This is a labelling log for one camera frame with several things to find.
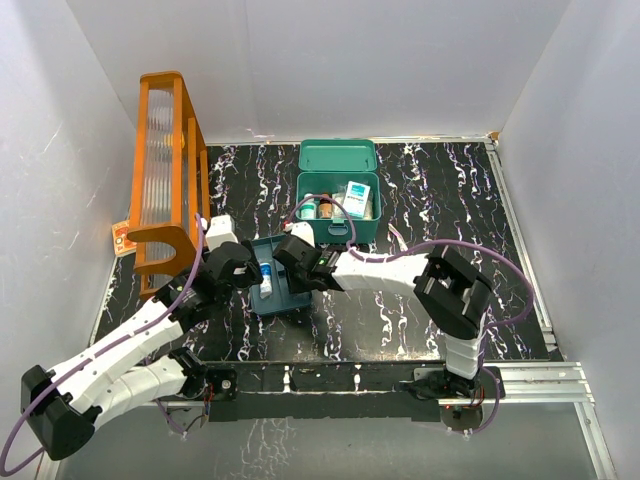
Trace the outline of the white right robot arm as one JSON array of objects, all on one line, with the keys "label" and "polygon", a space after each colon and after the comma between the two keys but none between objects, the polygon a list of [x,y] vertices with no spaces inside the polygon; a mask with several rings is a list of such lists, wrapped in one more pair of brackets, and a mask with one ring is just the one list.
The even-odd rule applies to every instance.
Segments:
[{"label": "white right robot arm", "polygon": [[444,334],[441,373],[413,388],[417,396],[471,397],[482,382],[480,354],[493,283],[448,245],[399,256],[314,247],[287,234],[273,252],[294,284],[304,290],[388,292],[416,299]]}]

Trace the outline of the white blue bandage roll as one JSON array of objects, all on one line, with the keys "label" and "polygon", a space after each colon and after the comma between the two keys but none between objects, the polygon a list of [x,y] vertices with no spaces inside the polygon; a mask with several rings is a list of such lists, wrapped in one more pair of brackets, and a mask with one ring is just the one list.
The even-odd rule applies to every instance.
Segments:
[{"label": "white blue bandage roll", "polygon": [[270,262],[260,264],[262,282],[260,284],[259,295],[261,299],[270,297],[273,294],[273,271]]}]

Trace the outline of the white medicine bottle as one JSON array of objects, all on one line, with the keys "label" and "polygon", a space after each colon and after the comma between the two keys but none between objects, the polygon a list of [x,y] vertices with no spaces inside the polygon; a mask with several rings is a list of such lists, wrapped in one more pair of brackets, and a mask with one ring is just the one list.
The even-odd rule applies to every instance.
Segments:
[{"label": "white medicine bottle", "polygon": [[307,195],[304,203],[301,205],[299,215],[302,220],[313,220],[317,217],[317,204],[316,200]]}]

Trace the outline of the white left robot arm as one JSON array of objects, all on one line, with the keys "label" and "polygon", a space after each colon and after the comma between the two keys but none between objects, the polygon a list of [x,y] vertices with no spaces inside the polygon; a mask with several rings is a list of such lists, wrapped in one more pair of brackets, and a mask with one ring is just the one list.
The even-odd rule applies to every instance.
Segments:
[{"label": "white left robot arm", "polygon": [[147,366],[142,360],[228,307],[233,293],[262,280],[250,241],[224,242],[185,270],[117,329],[50,369],[35,365],[21,378],[21,413],[53,460],[81,449],[113,418],[158,397],[200,396],[206,370],[187,348]]}]

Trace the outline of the teal wipe packet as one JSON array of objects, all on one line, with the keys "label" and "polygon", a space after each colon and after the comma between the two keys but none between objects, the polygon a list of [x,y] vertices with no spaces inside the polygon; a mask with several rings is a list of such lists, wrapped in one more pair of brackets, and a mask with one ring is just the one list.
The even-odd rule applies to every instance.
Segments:
[{"label": "teal wipe packet", "polygon": [[346,212],[352,217],[364,218],[370,192],[369,185],[349,181],[344,195],[344,202],[342,203]]}]

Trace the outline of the teal medicine box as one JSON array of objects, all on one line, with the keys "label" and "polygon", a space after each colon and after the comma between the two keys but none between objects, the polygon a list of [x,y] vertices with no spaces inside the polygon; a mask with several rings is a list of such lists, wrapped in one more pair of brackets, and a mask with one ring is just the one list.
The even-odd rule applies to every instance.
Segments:
[{"label": "teal medicine box", "polygon": [[351,237],[369,244],[381,219],[375,145],[368,139],[308,139],[299,150],[296,212],[319,244],[344,244]]}]

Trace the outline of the dark teal tray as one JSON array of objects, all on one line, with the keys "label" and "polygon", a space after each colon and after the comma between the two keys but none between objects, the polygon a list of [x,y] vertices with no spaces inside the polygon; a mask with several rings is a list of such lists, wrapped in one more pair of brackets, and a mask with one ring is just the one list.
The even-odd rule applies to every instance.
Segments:
[{"label": "dark teal tray", "polygon": [[292,293],[290,291],[285,268],[273,257],[273,251],[283,238],[284,235],[276,235],[251,241],[259,266],[262,262],[270,262],[273,271],[273,294],[270,297],[260,298],[260,285],[250,288],[250,305],[253,312],[259,316],[272,316],[306,308],[312,303],[310,292]]}]

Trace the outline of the brown orange-cap bottle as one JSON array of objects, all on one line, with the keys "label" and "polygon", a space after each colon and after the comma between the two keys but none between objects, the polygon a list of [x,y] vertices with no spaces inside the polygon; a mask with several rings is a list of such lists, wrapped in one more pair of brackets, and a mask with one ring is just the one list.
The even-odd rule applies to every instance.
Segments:
[{"label": "brown orange-cap bottle", "polygon": [[323,194],[321,196],[317,212],[320,219],[331,219],[333,217],[333,206],[329,195]]}]

